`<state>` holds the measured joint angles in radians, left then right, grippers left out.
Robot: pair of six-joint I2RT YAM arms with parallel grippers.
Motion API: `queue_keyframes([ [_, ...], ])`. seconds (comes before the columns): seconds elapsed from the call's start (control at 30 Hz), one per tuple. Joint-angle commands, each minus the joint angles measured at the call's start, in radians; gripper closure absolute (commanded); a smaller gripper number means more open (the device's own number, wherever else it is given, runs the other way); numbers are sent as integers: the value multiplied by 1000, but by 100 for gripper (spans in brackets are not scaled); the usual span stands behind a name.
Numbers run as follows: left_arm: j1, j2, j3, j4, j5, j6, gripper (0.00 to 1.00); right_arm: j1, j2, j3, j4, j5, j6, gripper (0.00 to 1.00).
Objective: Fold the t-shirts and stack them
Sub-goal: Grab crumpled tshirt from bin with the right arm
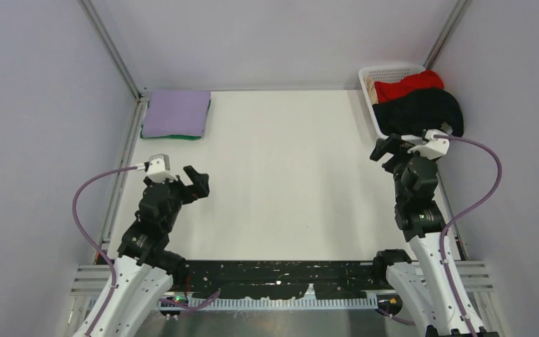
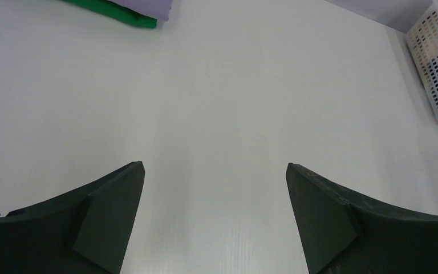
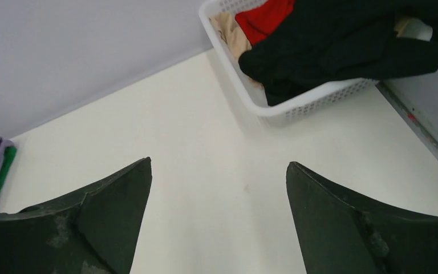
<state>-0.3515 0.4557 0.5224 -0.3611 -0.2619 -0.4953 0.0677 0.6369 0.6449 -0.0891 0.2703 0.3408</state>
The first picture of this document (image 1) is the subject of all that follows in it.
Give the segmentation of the black t shirt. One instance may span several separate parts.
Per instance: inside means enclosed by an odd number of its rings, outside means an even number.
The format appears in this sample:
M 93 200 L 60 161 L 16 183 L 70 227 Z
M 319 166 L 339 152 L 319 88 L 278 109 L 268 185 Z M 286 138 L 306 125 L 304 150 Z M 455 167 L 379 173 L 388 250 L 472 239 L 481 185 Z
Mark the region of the black t shirt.
M 463 113 L 453 95 L 439 88 L 412 91 L 394 100 L 373 105 L 385 135 L 420 137 L 424 130 L 439 129 L 455 137 L 465 133 Z

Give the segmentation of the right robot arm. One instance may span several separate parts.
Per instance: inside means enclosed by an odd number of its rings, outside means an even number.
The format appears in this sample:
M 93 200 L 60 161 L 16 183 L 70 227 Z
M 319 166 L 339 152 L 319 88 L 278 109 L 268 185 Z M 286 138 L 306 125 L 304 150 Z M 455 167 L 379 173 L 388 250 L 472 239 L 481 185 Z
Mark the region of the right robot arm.
M 370 158 L 391 155 L 382 167 L 394 180 L 394 219 L 418 264 L 403 249 L 379 251 L 373 281 L 397 292 L 420 336 L 498 336 L 486 328 L 467 295 L 451 251 L 449 226 L 434 200 L 437 159 L 447 153 L 450 140 L 439 130 L 426 131 L 419 145 L 397 134 L 377 140 Z

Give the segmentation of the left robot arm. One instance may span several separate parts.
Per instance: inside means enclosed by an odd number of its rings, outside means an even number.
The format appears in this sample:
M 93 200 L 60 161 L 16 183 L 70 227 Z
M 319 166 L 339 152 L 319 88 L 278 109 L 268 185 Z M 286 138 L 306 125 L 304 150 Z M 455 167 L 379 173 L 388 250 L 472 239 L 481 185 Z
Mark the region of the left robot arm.
M 165 292 L 177 291 L 186 285 L 186 260 L 166 250 L 166 246 L 181 208 L 209 195 L 208 174 L 186 166 L 183 171 L 191 180 L 186 185 L 157 159 L 123 170 L 144 171 L 146 188 L 135 220 L 121 238 L 115 259 L 109 258 L 87 234 L 77 214 L 79 196 L 97 179 L 84 183 L 72 201 L 76 226 L 110 270 L 95 306 L 76 336 L 134 336 Z

